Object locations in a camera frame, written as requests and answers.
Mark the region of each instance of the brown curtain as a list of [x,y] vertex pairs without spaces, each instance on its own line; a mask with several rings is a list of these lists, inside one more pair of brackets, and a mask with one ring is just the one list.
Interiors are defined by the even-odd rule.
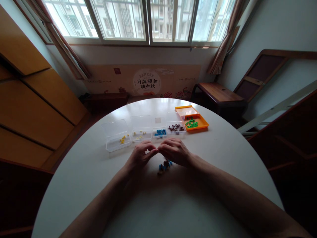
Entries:
[[57,26],[55,26],[53,19],[48,13],[44,3],[41,0],[27,0],[34,12],[40,18],[48,31],[53,43],[57,47],[59,53],[62,55],[70,70],[77,79],[85,80],[90,78],[89,71],[85,68],[76,53],[72,50],[63,35],[60,33]]
[[246,2],[247,2],[246,0],[236,0],[233,7],[232,14],[229,19],[227,33],[223,41],[221,42],[215,57],[212,59],[209,69],[207,71],[209,74],[221,73],[222,64],[227,54],[227,51],[231,42],[232,34],[234,32],[234,29],[237,27],[240,17],[246,7]]

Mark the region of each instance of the white wall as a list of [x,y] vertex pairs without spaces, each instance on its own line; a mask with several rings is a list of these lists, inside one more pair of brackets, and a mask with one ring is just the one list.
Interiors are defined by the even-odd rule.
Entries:
[[72,46],[86,65],[96,64],[198,64],[199,81],[211,82],[214,76],[206,74],[216,48],[192,49],[163,47],[108,47]]
[[0,1],[0,4],[11,16],[11,18],[15,21],[15,23],[20,27],[24,34],[30,39],[30,41],[38,49],[38,51],[49,62],[52,68],[62,77],[64,82],[75,93],[75,95],[80,96],[81,94],[85,93],[86,87],[83,85],[83,83],[81,81],[74,79],[66,62],[63,60],[59,53],[58,60],[51,54],[51,52],[47,49],[46,45],[39,37],[39,35],[36,33],[32,25],[28,22],[23,13],[16,6],[14,1],[2,0]]
[[[263,49],[317,51],[316,0],[263,0],[218,82],[234,90]],[[292,60],[249,104],[252,120],[317,79],[317,61]]]

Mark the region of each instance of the table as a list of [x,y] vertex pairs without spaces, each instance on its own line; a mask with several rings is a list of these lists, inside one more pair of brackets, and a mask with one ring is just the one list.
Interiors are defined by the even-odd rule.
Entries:
[[[74,144],[53,176],[35,221],[33,238],[58,237],[125,164],[134,146],[108,153],[101,124],[130,116],[166,116],[193,105],[209,123],[203,131],[174,135],[187,148],[241,179],[283,208],[267,169],[246,139],[228,122],[197,104],[169,98],[128,104],[103,117]],[[153,139],[158,146],[162,139]],[[157,154],[129,184],[104,237],[251,237],[200,180],[173,164],[157,176]]]

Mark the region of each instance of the wooden bench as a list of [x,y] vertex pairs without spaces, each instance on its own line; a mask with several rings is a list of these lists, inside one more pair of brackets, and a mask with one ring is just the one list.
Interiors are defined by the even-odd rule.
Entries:
[[192,101],[196,88],[209,98],[211,107],[214,108],[212,111],[226,120],[241,117],[248,107],[246,100],[216,82],[196,84],[193,88]]

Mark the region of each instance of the forearm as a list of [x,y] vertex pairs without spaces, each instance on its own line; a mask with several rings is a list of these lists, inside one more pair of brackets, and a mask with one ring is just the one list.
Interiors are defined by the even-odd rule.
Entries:
[[62,233],[60,238],[101,237],[110,213],[131,177],[124,166]]
[[191,168],[210,185],[230,212],[262,237],[311,237],[265,196],[221,169],[196,157]]

